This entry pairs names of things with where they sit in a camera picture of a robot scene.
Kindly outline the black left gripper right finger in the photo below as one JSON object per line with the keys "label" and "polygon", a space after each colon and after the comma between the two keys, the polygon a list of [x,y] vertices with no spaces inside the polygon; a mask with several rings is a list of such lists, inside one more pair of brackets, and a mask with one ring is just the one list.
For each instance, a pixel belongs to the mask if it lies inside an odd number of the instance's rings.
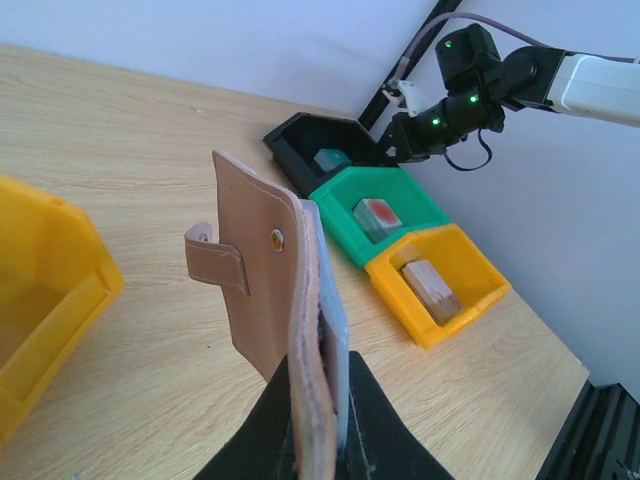
{"label": "black left gripper right finger", "polygon": [[405,426],[360,353],[349,353],[349,421],[340,479],[452,480]]}

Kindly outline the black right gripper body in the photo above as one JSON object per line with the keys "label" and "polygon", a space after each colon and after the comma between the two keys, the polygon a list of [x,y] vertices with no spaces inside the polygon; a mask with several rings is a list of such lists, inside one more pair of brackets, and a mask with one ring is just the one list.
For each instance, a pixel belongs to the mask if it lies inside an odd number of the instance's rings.
{"label": "black right gripper body", "polygon": [[454,165],[448,148],[465,142],[475,132],[478,143],[487,153],[483,165],[488,165],[493,151],[482,138],[482,131],[501,133],[504,121],[505,112],[499,103],[481,97],[446,97],[415,117],[404,112],[395,114],[379,146],[383,150],[393,148],[392,159],[398,164],[441,155],[449,165]]}

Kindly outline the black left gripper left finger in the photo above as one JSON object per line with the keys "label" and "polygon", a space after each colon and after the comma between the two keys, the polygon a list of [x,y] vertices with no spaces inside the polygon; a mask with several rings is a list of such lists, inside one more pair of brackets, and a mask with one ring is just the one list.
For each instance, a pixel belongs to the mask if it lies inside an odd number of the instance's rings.
{"label": "black left gripper left finger", "polygon": [[283,359],[239,430],[196,480],[295,479],[288,362]]}

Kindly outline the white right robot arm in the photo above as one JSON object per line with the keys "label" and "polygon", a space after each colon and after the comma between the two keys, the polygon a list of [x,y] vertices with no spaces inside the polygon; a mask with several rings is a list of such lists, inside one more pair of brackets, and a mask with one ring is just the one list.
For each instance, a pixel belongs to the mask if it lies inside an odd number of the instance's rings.
{"label": "white right robot arm", "polygon": [[428,105],[412,83],[394,86],[402,106],[378,145],[396,163],[445,156],[471,133],[502,132],[506,110],[525,108],[639,124],[639,65],[547,46],[501,57],[474,23],[444,37],[436,55],[447,95]]}

